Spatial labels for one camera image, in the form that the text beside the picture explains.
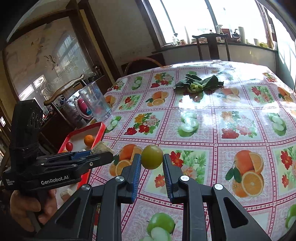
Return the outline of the person's left hand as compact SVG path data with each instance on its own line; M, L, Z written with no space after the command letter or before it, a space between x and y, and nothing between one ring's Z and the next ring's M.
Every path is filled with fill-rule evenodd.
M45 201L42 203L34 197L23 196L18 190L15 190L10 199L10 211L12 218L26 231L34 232L35 229L32 225L28 212L40 212L38 220L41 224L45 225L47 221L57 211L56 189L49 190L45 195Z

